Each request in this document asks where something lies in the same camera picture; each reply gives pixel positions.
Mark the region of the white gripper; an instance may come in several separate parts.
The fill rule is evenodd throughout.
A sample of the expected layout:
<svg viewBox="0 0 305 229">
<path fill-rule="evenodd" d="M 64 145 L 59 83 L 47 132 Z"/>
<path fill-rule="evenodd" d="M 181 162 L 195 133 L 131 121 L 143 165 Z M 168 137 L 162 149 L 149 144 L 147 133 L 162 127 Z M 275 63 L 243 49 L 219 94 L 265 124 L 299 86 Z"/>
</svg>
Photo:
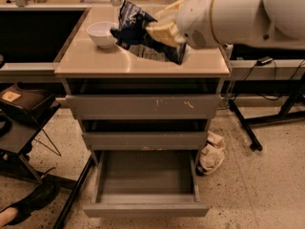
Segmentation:
<svg viewBox="0 0 305 229">
<path fill-rule="evenodd" d="M 160 20 L 176 14 L 176 23 L 151 22 L 146 31 L 153 40 L 174 48 L 185 42 L 197 50 L 218 47 L 212 26 L 213 6 L 214 0 L 176 0 L 154 15 Z"/>
</svg>

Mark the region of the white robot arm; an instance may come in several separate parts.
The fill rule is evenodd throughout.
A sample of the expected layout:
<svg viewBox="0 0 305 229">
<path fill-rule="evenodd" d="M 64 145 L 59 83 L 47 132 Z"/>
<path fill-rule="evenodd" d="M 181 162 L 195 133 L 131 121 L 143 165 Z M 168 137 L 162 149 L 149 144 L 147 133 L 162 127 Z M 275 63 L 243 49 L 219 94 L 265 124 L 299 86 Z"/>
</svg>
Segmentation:
<svg viewBox="0 0 305 229">
<path fill-rule="evenodd" d="M 305 49 L 304 0 L 178 0 L 146 27 L 156 41 L 194 49 L 241 44 Z"/>
</svg>

